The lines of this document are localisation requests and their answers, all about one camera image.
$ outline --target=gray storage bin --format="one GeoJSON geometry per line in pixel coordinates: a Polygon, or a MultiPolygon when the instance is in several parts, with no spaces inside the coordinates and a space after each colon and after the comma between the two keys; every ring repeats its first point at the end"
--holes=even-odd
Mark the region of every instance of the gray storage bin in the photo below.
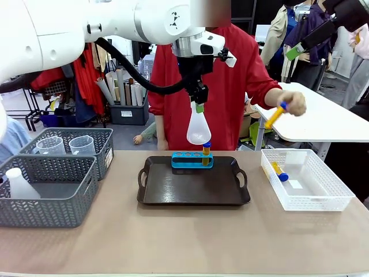
{"type": "Polygon", "coordinates": [[[111,122],[118,125],[145,125],[149,119],[149,102],[143,106],[110,106],[111,122]]]}
{"type": "Polygon", "coordinates": [[[16,155],[0,167],[19,167],[41,199],[11,199],[9,181],[0,185],[1,227],[74,228],[81,225],[97,193],[93,156],[16,155]]]}
{"type": "Polygon", "coordinates": [[[48,128],[42,131],[34,140],[27,144],[21,151],[21,154],[39,154],[35,151],[36,144],[38,141],[47,137],[58,136],[63,139],[65,151],[71,155],[69,142],[76,138],[84,135],[93,137],[93,143],[96,151],[96,167],[97,177],[101,181],[104,179],[106,172],[111,164],[114,157],[114,147],[112,138],[112,129],[102,128],[48,128]]]}

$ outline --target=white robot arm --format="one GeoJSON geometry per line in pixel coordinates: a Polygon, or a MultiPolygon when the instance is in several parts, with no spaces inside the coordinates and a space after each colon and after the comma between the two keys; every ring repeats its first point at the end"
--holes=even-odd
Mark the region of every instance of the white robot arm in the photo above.
{"type": "MultiPolygon", "coordinates": [[[[0,84],[16,75],[71,63],[85,42],[108,35],[174,43],[174,54],[182,58],[217,56],[224,37],[191,27],[190,13],[190,0],[1,0],[0,84]]],[[[236,59],[229,52],[225,55],[232,57],[225,61],[233,67],[236,59]]],[[[5,123],[0,103],[0,139],[5,123]]]]}

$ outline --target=measuring cup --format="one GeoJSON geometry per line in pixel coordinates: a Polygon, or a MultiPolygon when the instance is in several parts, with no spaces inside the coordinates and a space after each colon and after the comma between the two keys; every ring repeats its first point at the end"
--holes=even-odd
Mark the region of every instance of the measuring cup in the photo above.
{"type": "Polygon", "coordinates": [[[69,142],[69,147],[73,155],[95,155],[95,145],[93,138],[86,135],[76,137],[69,142]]]}
{"type": "Polygon", "coordinates": [[[58,136],[47,137],[36,143],[36,149],[44,155],[65,155],[63,139],[58,136]]]}

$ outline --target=person in background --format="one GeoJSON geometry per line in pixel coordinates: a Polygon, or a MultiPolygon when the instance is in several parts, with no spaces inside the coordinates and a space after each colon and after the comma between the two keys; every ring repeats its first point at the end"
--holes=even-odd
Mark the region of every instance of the person in background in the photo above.
{"type": "Polygon", "coordinates": [[[31,141],[31,137],[18,120],[7,116],[7,129],[4,138],[0,141],[0,164],[4,163],[11,156],[19,151],[31,141]]]}
{"type": "MultiPolygon", "coordinates": [[[[318,0],[317,4],[310,7],[310,14],[307,22],[302,21],[291,31],[285,39],[288,49],[295,47],[302,38],[305,38],[316,27],[323,24],[330,17],[326,12],[323,3],[325,0],[318,0]]],[[[295,61],[296,69],[292,75],[291,81],[300,83],[305,87],[317,91],[320,85],[322,74],[326,68],[332,64],[332,43],[331,38],[325,40],[320,45],[313,47],[309,53],[301,54],[295,61]]]]}
{"type": "Polygon", "coordinates": [[[352,108],[369,81],[369,27],[368,24],[349,33],[349,44],[355,57],[352,62],[350,82],[342,106],[352,108]]]}
{"type": "Polygon", "coordinates": [[[281,72],[284,61],[283,45],[284,39],[296,27],[297,21],[293,7],[283,5],[278,11],[276,18],[272,21],[266,37],[261,59],[268,68],[271,78],[281,81],[281,72]]]}
{"type": "Polygon", "coordinates": [[[156,123],[153,122],[141,134],[138,134],[137,136],[133,138],[133,143],[135,145],[140,145],[143,140],[149,140],[155,136],[156,136],[156,123]]]}
{"type": "MultiPolygon", "coordinates": [[[[213,72],[203,76],[204,84],[209,87],[205,118],[212,132],[212,150],[236,150],[246,91],[252,98],[251,104],[269,109],[286,101],[289,103],[289,113],[296,116],[305,113],[306,104],[302,93],[283,91],[268,76],[258,45],[251,36],[234,25],[208,28],[208,31],[225,37],[225,46],[238,59],[234,68],[216,59],[213,72]]],[[[171,46],[158,46],[151,82],[164,87],[181,79],[177,58],[171,46]]],[[[150,112],[155,115],[159,150],[202,149],[201,145],[192,145],[186,139],[191,108],[189,96],[184,89],[165,96],[149,91],[148,97],[150,112]]]]}

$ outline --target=green gripper part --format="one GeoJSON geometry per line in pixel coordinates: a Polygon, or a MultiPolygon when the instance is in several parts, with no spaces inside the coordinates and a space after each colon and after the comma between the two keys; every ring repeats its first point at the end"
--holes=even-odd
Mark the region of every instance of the green gripper part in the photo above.
{"type": "Polygon", "coordinates": [[[205,111],[204,105],[196,104],[196,113],[200,114],[200,113],[203,113],[204,111],[205,111]]]}
{"type": "Polygon", "coordinates": [[[286,57],[290,60],[293,61],[294,59],[296,59],[299,55],[301,55],[304,52],[298,52],[298,47],[301,45],[301,43],[299,43],[298,45],[296,45],[294,48],[292,48],[291,50],[289,50],[286,54],[286,57]]]}

